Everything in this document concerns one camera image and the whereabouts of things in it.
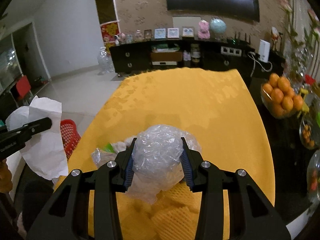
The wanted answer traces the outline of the large white paper sheet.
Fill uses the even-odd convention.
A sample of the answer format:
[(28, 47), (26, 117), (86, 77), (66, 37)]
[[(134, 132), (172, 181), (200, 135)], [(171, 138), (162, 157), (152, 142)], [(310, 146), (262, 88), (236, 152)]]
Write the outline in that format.
[(46, 180), (69, 174), (60, 131), (61, 116), (61, 102), (35, 96), (29, 106), (13, 111), (5, 121), (11, 131), (32, 121), (50, 118), (51, 128), (33, 135), (20, 150), (30, 169)]

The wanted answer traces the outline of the green snack packet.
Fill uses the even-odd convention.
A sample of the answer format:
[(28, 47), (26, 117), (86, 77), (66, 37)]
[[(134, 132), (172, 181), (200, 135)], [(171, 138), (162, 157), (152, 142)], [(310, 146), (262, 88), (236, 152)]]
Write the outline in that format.
[(114, 150), (114, 148), (113, 148), (111, 143), (108, 143), (107, 145), (105, 145), (103, 147), (103, 151), (105, 151), (107, 153), (116, 153), (116, 151)]

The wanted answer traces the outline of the clear plastic bag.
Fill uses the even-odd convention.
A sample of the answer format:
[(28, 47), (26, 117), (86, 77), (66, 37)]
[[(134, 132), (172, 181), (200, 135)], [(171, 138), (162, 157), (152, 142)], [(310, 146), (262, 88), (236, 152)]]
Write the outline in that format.
[(202, 151), (195, 136), (170, 125), (155, 125), (135, 136), (132, 152), (133, 181), (126, 194), (149, 204), (157, 194), (168, 191), (183, 178), (180, 156), (184, 137), (189, 149)]

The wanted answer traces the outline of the white plastic bag trash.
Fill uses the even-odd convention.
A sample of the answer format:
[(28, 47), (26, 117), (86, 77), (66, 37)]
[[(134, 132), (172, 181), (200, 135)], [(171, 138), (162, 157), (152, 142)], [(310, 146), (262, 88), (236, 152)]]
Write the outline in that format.
[(119, 152), (123, 152), (129, 148), (135, 137), (136, 136), (134, 135), (124, 141), (108, 143), (103, 148), (96, 148), (91, 154), (91, 158), (95, 166), (99, 168), (107, 162), (115, 160)]

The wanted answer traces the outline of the red plastic basket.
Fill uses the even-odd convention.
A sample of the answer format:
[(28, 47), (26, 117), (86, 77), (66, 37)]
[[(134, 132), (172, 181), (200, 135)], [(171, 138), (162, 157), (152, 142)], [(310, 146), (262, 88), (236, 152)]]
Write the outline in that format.
[(76, 149), (81, 137), (77, 131), (75, 122), (71, 119), (65, 119), (60, 122), (60, 131), (63, 148), (68, 160)]

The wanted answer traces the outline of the yellow foam fruit net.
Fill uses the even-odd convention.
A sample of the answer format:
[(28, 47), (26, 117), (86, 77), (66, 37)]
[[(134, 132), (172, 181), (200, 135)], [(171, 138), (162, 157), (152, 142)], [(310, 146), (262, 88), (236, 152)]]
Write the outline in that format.
[(194, 239), (199, 220), (201, 194), (192, 193), (185, 183), (161, 191), (154, 204), (135, 200), (141, 216), (138, 232), (142, 239)]

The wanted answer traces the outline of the yellow tablecloth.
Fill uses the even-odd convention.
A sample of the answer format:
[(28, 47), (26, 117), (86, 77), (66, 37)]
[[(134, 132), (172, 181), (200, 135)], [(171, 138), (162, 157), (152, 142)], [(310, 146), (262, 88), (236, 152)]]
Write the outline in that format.
[[(246, 170), (275, 201), (274, 166), (257, 107), (236, 70), (157, 70), (125, 79), (84, 132), (68, 161), (70, 170), (95, 170), (91, 153), (153, 125), (167, 124), (195, 136), (202, 156), (227, 171)], [(127, 194), (117, 194), (124, 239), (142, 239), (141, 217)]]

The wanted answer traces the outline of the clear glass vase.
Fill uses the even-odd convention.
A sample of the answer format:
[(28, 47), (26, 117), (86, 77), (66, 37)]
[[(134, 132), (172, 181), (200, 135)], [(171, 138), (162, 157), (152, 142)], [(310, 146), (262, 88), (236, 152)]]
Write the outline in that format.
[(114, 72), (112, 58), (111, 55), (106, 51), (106, 47), (100, 47), (97, 59), (100, 68), (98, 75), (106, 75), (107, 73)]

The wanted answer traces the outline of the bowl of oranges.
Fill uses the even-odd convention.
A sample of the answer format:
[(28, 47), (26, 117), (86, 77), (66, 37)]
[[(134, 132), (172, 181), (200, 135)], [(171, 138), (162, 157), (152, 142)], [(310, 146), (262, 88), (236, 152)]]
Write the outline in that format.
[(265, 107), (277, 119), (291, 117), (303, 108), (304, 100), (294, 91), (289, 79), (276, 73), (261, 85), (260, 95)]

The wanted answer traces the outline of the black tv cabinet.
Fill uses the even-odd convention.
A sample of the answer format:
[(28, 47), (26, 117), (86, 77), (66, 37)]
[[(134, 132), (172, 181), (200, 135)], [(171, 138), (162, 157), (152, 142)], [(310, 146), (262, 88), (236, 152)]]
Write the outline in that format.
[(282, 74), (285, 59), (274, 51), (266, 62), (248, 41), (212, 41), (195, 38), (150, 40), (110, 48), (118, 74), (152, 69), (202, 68), (213, 71), (237, 69), (244, 78)]

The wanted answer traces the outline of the white router box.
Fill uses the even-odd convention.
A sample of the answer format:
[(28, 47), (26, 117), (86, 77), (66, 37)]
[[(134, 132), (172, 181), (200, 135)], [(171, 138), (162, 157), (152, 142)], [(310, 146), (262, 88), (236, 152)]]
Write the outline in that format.
[(264, 63), (268, 63), (268, 57), (270, 53), (270, 43), (265, 40), (260, 40), (259, 44), (259, 60)]

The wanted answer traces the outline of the light blue globe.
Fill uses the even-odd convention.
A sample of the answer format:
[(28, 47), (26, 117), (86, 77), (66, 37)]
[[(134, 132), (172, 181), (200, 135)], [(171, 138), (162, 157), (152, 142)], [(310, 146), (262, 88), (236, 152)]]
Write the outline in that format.
[(213, 33), (223, 34), (227, 29), (227, 25), (223, 20), (218, 18), (213, 18), (210, 21), (209, 28)]

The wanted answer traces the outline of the blue picture frame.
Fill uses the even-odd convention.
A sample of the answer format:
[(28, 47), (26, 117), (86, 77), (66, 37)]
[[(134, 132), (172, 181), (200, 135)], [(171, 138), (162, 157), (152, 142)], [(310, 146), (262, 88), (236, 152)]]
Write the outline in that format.
[(161, 40), (166, 38), (167, 30), (165, 28), (155, 29), (154, 39)]

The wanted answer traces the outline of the white picture frame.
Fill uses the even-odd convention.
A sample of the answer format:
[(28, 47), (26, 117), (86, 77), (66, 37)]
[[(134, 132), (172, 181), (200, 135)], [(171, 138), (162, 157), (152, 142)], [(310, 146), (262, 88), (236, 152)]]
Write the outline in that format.
[(179, 28), (168, 28), (167, 29), (167, 38), (179, 38), (180, 37), (180, 30)]

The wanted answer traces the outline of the landscape picture frame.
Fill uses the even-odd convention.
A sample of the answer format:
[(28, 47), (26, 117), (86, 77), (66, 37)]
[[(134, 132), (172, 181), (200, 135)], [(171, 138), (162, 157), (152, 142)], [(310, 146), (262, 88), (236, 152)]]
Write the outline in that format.
[(182, 37), (193, 38), (195, 36), (194, 27), (183, 27), (182, 28)]

